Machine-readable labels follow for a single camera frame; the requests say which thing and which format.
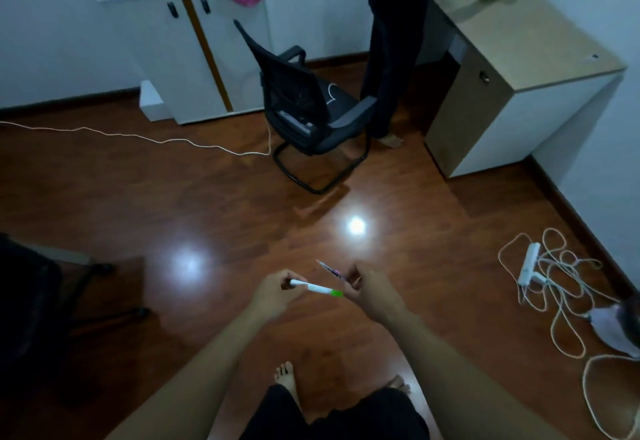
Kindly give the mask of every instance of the person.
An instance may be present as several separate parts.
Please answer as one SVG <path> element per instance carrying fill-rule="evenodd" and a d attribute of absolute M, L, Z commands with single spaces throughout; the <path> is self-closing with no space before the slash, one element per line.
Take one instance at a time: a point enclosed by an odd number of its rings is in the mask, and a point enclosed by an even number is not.
<path fill-rule="evenodd" d="M 306 286 L 284 290 L 293 278 L 304 280 L 290 270 L 268 275 L 247 308 L 107 439 L 205 440 L 244 348 L 265 323 L 305 293 Z M 430 331 L 380 270 L 357 263 L 344 283 L 344 295 L 394 337 L 446 440 L 566 440 Z M 275 384 L 241 440 L 429 438 L 400 378 L 353 408 L 332 411 L 308 425 L 300 412 L 294 371 L 289 362 L 276 368 Z"/>
<path fill-rule="evenodd" d="M 402 143 L 389 131 L 389 124 L 400 97 L 409 85 L 422 47 L 429 1 L 369 0 L 373 28 L 360 99 L 369 96 L 378 99 L 369 133 L 388 147 L 398 147 Z"/>

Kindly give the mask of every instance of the marker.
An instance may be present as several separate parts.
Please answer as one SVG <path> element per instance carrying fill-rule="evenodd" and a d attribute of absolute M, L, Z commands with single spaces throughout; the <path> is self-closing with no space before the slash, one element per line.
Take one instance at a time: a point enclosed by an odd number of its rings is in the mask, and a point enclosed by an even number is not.
<path fill-rule="evenodd" d="M 301 280 L 291 279 L 289 283 L 292 285 L 307 285 L 309 290 L 317 293 L 325 293 L 326 295 L 332 295 L 333 297 L 342 297 L 343 293 L 340 290 L 333 290 L 325 286 L 314 285 L 313 283 L 303 282 Z"/>
<path fill-rule="evenodd" d="M 322 261 L 320 261 L 319 259 L 316 260 L 320 266 L 322 266 L 326 271 L 328 271 L 331 275 L 335 275 L 337 276 L 340 280 L 344 280 L 346 281 L 346 279 L 342 276 L 342 274 L 340 274 L 340 272 L 338 270 L 333 270 L 333 268 L 329 265 L 327 265 L 326 263 L 323 263 Z"/>

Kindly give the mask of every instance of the black chair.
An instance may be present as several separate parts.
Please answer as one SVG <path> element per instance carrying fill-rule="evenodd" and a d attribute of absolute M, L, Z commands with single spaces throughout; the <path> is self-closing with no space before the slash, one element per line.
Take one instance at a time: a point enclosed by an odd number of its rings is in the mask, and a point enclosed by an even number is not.
<path fill-rule="evenodd" d="M 47 250 L 67 256 L 79 255 Z M 112 265 L 104 263 L 87 266 L 73 290 L 63 297 L 60 266 L 36 250 L 0 234 L 0 389 L 19 386 L 25 380 L 55 369 L 65 337 L 75 327 L 124 316 L 146 317 L 150 313 L 146 307 L 135 307 L 100 317 L 73 317 L 78 299 L 92 278 L 108 275 L 113 270 Z"/>
<path fill-rule="evenodd" d="M 367 128 L 377 99 L 366 97 L 359 102 L 335 84 L 317 78 L 309 71 L 305 67 L 306 53 L 300 46 L 293 46 L 276 56 L 252 40 L 238 21 L 234 23 L 260 66 L 267 120 L 284 139 L 273 153 L 273 160 L 307 191 L 326 193 L 367 158 L 371 147 L 369 132 L 362 156 L 352 161 L 322 189 L 314 189 L 294 176 L 280 160 L 280 153 L 292 145 L 306 155 L 320 155 L 347 139 L 359 136 Z"/>

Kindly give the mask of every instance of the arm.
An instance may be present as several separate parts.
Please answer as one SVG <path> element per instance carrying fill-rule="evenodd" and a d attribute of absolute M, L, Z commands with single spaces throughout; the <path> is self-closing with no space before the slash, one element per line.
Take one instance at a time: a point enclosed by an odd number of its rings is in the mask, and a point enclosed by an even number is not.
<path fill-rule="evenodd" d="M 291 278 L 305 280 L 290 270 L 268 275 L 249 306 L 107 440 L 206 439 L 240 354 L 265 323 L 307 290 L 306 286 L 282 290 Z"/>
<path fill-rule="evenodd" d="M 403 351 L 445 440 L 566 440 L 409 312 L 382 272 L 359 263 L 348 282 L 345 296 Z"/>

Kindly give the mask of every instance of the cabinet handle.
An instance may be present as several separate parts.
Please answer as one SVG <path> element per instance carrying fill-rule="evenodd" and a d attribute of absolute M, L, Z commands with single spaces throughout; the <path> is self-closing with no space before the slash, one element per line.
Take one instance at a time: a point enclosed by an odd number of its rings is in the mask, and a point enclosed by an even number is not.
<path fill-rule="evenodd" d="M 166 5 L 169 7 L 169 12 L 171 12 L 171 15 L 175 18 L 178 19 L 178 17 L 180 17 L 178 15 L 178 9 L 175 8 L 174 3 L 172 2 L 167 2 Z"/>
<path fill-rule="evenodd" d="M 202 3 L 202 8 L 204 9 L 205 14 L 211 14 L 211 8 L 209 7 L 209 3 L 207 0 L 200 0 Z"/>

